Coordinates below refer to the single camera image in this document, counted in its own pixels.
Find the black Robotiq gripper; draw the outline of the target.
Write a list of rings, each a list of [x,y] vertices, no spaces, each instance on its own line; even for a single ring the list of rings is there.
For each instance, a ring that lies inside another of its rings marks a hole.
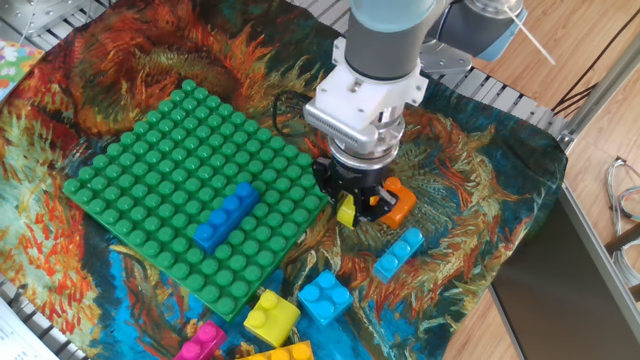
[[[389,175],[388,166],[357,169],[338,160],[319,157],[313,161],[312,171],[319,189],[332,200],[336,200],[342,192],[352,195],[355,209],[353,228],[362,222],[373,222],[374,214],[388,214],[399,200],[397,194],[383,188]]]

